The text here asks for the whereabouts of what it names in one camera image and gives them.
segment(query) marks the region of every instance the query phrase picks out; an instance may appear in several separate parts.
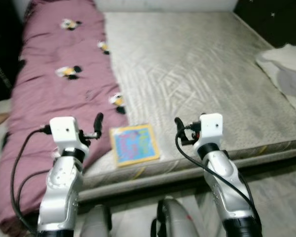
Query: colorful book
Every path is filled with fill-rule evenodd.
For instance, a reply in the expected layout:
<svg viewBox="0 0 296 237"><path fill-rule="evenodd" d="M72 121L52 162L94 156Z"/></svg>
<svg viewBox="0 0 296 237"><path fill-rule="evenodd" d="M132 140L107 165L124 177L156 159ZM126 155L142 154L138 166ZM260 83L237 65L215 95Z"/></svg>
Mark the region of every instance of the colorful book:
<svg viewBox="0 0 296 237"><path fill-rule="evenodd" d="M110 135L119 167L159 158L159 150L150 124L112 128Z"/></svg>

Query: black cable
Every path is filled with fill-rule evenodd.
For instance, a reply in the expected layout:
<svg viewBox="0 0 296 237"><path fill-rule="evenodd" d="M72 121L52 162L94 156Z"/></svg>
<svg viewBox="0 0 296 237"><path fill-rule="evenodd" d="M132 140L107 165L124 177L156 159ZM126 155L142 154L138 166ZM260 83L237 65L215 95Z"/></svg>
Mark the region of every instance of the black cable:
<svg viewBox="0 0 296 237"><path fill-rule="evenodd" d="M21 210L19 209L19 207L17 206L16 202L15 202L15 198L14 198L14 177L15 177L15 171L16 171L16 166L21 158L21 155L24 151L24 148L26 146L26 144L28 143L29 139L35 134L35 133L39 133L39 132L43 132L42 129L38 129L38 130L34 130L33 132L31 132L25 139L21 150L17 156L17 158L15 159L13 168L12 168L12 172L11 172L11 180L10 180L10 198L11 198L11 204L12 204L12 208L15 212L15 214L17 215L17 217L20 219L20 221L22 221L22 223L25 225L25 227L31 232L31 234L36 235L36 231L31 227L31 225L25 220L23 214L21 213Z"/></svg>
<svg viewBox="0 0 296 237"><path fill-rule="evenodd" d="M18 195L17 195L17 198L16 198L16 205L17 207L19 208L19 210L21 210L20 208L20 198L21 198L21 192L22 192L22 189L23 189L23 186L25 185L25 183L31 179L32 177L36 176L36 175L40 175L40 174L45 174L45 173L48 173L49 172L49 169L47 170L43 170L43 171L39 171L39 172L35 172L31 175L29 175L28 177L26 177L26 179L24 179L19 187L19 190L18 190Z"/></svg>
<svg viewBox="0 0 296 237"><path fill-rule="evenodd" d="M181 149L181 147L179 146L179 135L185 130L185 129L189 129L188 127L184 127L181 128L177 134L176 134L176 138L175 138L175 142L176 142L176 146L179 150L179 152L189 161L191 161L193 164L196 164L197 166L203 168L206 172L210 173L211 175L217 177L218 179L220 179L223 183L225 183L226 185L228 185L229 187L231 187L232 189L234 189L250 206L250 208L253 211L253 214L255 216L255 219L258 222L258 225L260 227L260 230L262 230L262 224L261 224L261 219L260 216L258 214L258 211L256 210L256 207L254 206L254 204L247 198L247 196L245 196L239 189L237 189L233 184L231 184L230 182L228 182L227 180L225 180L223 177L221 177L219 174L215 173L214 171L212 171L211 169L209 169L208 167L206 167L205 165L203 165L202 163L194 160L192 157L189 157L187 154L184 153L184 151Z"/></svg>
<svg viewBox="0 0 296 237"><path fill-rule="evenodd" d="M246 189L247 189L248 194L249 194L250 201L252 202L252 204L254 206L256 206L255 202L253 201L252 193L251 193L251 190L250 190L250 187L249 187L249 184L248 184L247 180L243 177L242 173L240 173L240 172L238 172L238 176L241 179L241 181L243 182L243 184L246 186Z"/></svg>

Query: maroon comforter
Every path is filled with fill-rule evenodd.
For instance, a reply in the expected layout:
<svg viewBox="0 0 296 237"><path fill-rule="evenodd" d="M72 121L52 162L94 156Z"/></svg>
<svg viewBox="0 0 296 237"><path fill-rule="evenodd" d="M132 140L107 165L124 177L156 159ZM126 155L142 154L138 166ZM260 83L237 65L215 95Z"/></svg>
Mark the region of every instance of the maroon comforter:
<svg viewBox="0 0 296 237"><path fill-rule="evenodd" d="M74 30L61 28L64 18L80 21ZM26 60L12 96L9 138L0 160L0 227L12 236L22 234L9 196L10 174L26 136L57 116L74 116L80 129L92 131L98 112L104 114L103 136L92 141L87 167L110 150L109 128L124 126L109 97L119 91L110 57L97 47L105 40L104 17L92 0L33 0L25 25L22 57ZM78 79L59 77L55 70L80 66ZM18 164L15 193L30 174L50 169L55 144L51 136L36 134ZM45 177L32 178L23 188L21 210L37 211L45 191Z"/></svg>

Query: yellow book border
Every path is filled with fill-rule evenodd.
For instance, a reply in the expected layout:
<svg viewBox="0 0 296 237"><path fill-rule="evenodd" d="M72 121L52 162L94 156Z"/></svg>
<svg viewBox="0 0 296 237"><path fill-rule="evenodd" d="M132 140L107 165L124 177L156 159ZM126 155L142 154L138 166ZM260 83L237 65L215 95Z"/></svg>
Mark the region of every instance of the yellow book border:
<svg viewBox="0 0 296 237"><path fill-rule="evenodd" d="M148 130L149 130L150 137L151 137L151 142L152 142L152 147L154 149L155 155L151 156L151 157L139 159L139 160L126 161L126 162L122 162L122 163L118 162L118 154L117 154L116 142L115 142L115 139L114 139L113 132L116 131L116 130L119 130L120 132L124 132L124 131L128 131L128 130L138 130L138 129L143 129L143 128L148 128ZM131 164L138 164L138 163L151 161L151 160L155 160L155 159L160 158L159 149L157 147L157 142L156 142L156 139L155 139L154 132L153 132L151 124L143 124L143 125L130 126L130 127L111 128L110 129L110 138L111 138L111 146L112 146L112 149L113 149L113 152L114 152L115 163L116 163L117 167L123 167L123 166L131 165Z"/></svg>

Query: bed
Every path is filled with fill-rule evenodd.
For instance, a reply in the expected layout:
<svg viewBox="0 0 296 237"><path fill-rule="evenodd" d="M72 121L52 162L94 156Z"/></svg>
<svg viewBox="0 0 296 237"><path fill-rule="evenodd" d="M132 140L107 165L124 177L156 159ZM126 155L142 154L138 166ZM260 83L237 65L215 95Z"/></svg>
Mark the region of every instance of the bed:
<svg viewBox="0 0 296 237"><path fill-rule="evenodd" d="M65 30L63 18L82 24ZM26 135L56 116L73 115L87 131L97 112L105 115L103 137L92 143L85 162L81 202L201 177L202 170L175 148L176 116L191 122L203 112L221 113L222 147L239 167L296 157L296 112L255 64L255 55L270 46L232 13L114 12L105 18L106 23L91 0L31 3L21 53L26 64L13 91L0 160L0 228L5 233L23 233L10 206L7 174ZM107 40L110 56L97 47L99 40ZM77 80L55 74L76 65L82 67ZM126 116L109 103L118 91ZM117 168L109 128L143 123L153 126L160 159ZM33 137L18 166L16 190L31 173L51 168L54 147L51 137ZM38 210L44 187L44 175L25 185L24 213Z"/></svg>

